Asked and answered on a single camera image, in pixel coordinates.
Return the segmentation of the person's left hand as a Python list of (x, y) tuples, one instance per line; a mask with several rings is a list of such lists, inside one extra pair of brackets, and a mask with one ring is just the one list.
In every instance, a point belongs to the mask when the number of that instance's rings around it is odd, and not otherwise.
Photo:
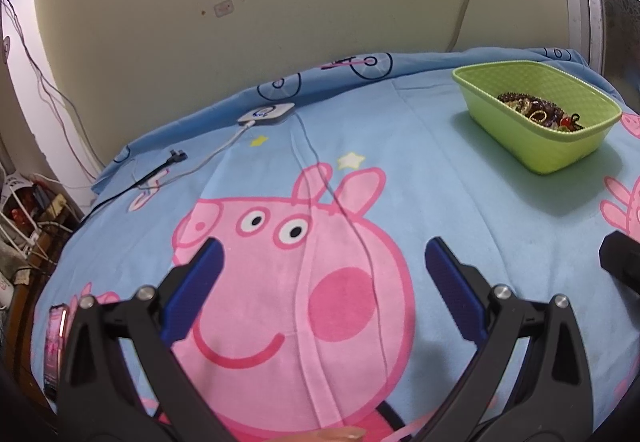
[(272, 442), (361, 442), (366, 434), (366, 430), (358, 427), (324, 428), (279, 436)]

